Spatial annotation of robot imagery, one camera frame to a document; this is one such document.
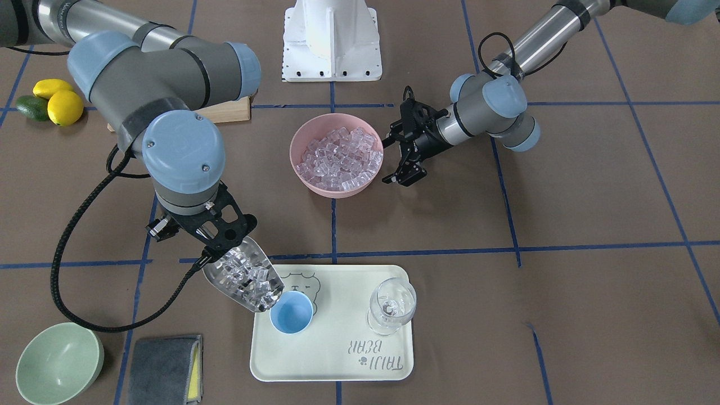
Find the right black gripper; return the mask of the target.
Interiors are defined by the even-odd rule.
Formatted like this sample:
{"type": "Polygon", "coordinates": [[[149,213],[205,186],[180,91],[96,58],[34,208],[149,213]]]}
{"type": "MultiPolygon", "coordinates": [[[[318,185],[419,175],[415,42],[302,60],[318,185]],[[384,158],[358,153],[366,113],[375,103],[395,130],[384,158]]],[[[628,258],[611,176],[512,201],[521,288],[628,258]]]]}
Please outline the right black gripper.
{"type": "Polygon", "coordinates": [[[240,246],[258,224],[252,214],[244,214],[223,182],[213,197],[197,206],[196,213],[183,215],[162,207],[160,218],[147,224],[147,233],[155,241],[164,241],[184,230],[213,252],[227,252],[240,246]]]}

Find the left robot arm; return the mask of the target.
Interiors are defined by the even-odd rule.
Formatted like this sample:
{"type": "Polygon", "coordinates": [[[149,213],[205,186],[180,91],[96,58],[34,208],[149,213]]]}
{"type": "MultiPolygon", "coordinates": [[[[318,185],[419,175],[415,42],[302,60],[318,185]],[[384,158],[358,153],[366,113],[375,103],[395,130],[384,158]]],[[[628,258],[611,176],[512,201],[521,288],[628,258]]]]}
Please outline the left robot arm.
{"type": "Polygon", "coordinates": [[[488,134],[517,153],[535,146],[542,135],[537,120],[527,114],[522,81],[537,73],[565,49],[568,41],[594,18],[626,7],[677,25],[692,25],[718,8],[717,1],[557,1],[507,50],[477,74],[459,76],[452,84],[452,103],[437,110],[416,99],[408,85],[399,105],[400,118],[389,126],[382,145],[398,144],[400,159],[386,184],[408,187],[427,174],[424,161],[488,134]]]}

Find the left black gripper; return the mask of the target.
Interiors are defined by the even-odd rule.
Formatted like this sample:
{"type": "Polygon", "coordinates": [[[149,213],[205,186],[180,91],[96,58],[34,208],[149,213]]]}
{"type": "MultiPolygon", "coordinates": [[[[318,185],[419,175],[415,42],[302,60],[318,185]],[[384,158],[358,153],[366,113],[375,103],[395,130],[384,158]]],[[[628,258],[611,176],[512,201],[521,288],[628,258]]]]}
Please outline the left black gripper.
{"type": "Polygon", "coordinates": [[[425,159],[452,148],[439,130],[439,119],[447,117],[448,110],[435,110],[415,99],[404,100],[399,110],[401,119],[391,123],[381,145],[388,148],[398,142],[400,161],[396,170],[381,181],[409,187],[426,177],[422,166],[425,159]]]}

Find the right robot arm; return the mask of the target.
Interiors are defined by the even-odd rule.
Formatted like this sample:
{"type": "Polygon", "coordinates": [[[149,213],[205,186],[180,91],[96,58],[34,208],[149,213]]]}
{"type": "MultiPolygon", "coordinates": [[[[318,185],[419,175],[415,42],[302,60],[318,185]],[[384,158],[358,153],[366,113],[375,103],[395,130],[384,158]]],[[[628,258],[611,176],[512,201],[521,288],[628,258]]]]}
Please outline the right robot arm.
{"type": "Polygon", "coordinates": [[[3,1],[2,46],[62,44],[119,149],[144,164],[164,216],[157,240],[187,231],[219,255],[257,225],[221,176],[223,136],[200,109],[254,95],[262,67],[244,43],[209,43],[98,1],[3,1]]]}

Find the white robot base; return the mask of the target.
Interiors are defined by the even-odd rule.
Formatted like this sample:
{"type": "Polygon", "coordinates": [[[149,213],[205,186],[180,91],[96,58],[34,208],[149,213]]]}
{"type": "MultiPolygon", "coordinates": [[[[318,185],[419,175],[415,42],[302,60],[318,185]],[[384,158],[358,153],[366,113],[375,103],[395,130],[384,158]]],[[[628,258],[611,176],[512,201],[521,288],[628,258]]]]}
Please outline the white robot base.
{"type": "Polygon", "coordinates": [[[365,1],[296,1],[283,17],[284,82],[374,82],[383,76],[375,8],[365,1]]]}

